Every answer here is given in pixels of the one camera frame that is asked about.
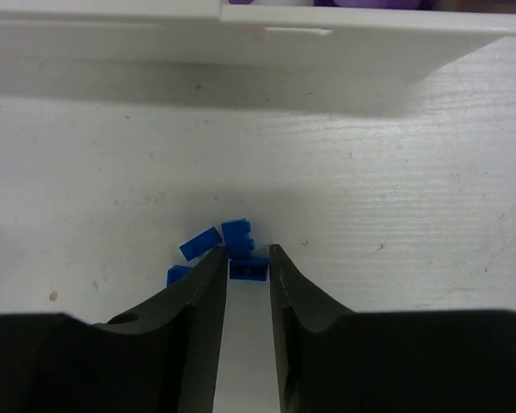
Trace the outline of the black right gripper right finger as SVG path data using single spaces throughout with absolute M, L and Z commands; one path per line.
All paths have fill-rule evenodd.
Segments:
M 356 312 L 269 250 L 284 412 L 516 412 L 516 311 Z

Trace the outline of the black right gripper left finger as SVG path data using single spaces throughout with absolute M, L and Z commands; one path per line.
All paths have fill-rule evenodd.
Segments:
M 211 250 L 106 323 L 0 314 L 0 412 L 210 412 L 227 284 Z

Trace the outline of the small blue lego slope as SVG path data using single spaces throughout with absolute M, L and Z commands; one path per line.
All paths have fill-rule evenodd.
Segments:
M 169 287 L 176 283 L 179 279 L 192 271 L 192 267 L 183 265 L 174 265 L 167 270 L 166 273 L 166 286 Z

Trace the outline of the small blue lego piece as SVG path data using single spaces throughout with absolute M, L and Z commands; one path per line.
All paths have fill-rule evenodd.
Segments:
M 268 266 L 268 259 L 265 257 L 231 259 L 230 278 L 232 280 L 265 281 Z

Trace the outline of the small blue lego plate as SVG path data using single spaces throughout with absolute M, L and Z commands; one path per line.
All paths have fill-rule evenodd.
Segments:
M 179 249 L 184 258 L 190 262 L 193 259 L 202 256 L 209 250 L 215 248 L 223 242 L 218 230 L 215 227 L 210 227 L 201 232 L 196 237 L 182 244 Z

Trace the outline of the small blue lego brick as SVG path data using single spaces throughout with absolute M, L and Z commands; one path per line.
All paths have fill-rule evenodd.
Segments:
M 224 244 L 230 258 L 245 258 L 255 249 L 251 224 L 247 219 L 235 219 L 221 224 Z

